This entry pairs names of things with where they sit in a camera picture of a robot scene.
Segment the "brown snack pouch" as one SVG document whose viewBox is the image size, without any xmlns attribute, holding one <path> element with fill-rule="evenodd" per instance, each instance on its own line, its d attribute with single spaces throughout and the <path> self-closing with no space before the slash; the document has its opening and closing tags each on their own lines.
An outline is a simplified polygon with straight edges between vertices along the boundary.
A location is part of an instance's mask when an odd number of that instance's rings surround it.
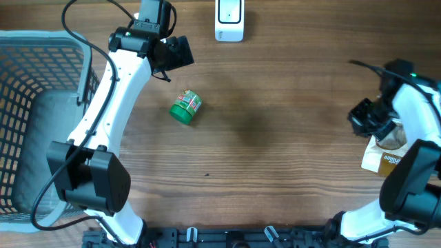
<svg viewBox="0 0 441 248">
<path fill-rule="evenodd" d="M 396 127 L 383 140 L 371 136 L 362 157 L 361 168 L 381 177 L 390 175 L 409 149 L 401 121 L 393 122 Z"/>
</svg>

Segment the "green lid jar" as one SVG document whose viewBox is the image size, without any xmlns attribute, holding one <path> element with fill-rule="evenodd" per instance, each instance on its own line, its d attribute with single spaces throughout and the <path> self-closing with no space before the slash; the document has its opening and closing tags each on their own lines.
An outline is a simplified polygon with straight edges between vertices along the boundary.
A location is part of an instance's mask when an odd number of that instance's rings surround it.
<svg viewBox="0 0 441 248">
<path fill-rule="evenodd" d="M 202 105 L 202 98 L 192 90 L 185 89 L 170 108 L 170 115 L 177 121 L 189 125 Z"/>
</svg>

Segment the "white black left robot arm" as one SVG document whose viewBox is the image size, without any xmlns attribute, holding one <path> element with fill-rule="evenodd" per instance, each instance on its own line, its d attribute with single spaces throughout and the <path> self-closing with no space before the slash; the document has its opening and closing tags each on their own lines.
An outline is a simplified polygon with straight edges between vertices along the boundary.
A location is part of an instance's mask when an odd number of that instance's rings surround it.
<svg viewBox="0 0 441 248">
<path fill-rule="evenodd" d="M 193 63 L 186 37 L 175 37 L 175 7 L 143 1 L 137 17 L 111 33 L 105 74 L 79 124 L 47 153 L 48 185 L 61 201 L 82 209 L 102 226 L 89 245 L 147 247 L 147 225 L 128 202 L 131 178 L 119 160 L 123 132 L 136 99 L 151 79 Z"/>
</svg>

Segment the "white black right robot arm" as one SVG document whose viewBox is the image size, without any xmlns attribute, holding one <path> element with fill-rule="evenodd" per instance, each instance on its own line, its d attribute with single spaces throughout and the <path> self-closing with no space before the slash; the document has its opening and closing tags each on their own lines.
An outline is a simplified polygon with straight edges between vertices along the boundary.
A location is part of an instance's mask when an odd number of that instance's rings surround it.
<svg viewBox="0 0 441 248">
<path fill-rule="evenodd" d="M 409 148 L 376 201 L 328 220 L 319 237 L 323 247 L 382 247 L 399 231 L 421 236 L 440 227 L 440 187 L 429 182 L 440 173 L 440 81 L 416 74 L 402 59 L 382 67 L 353 64 L 380 77 L 378 100 L 364 99 L 348 113 L 354 134 L 383 141 L 398 119 Z"/>
</svg>

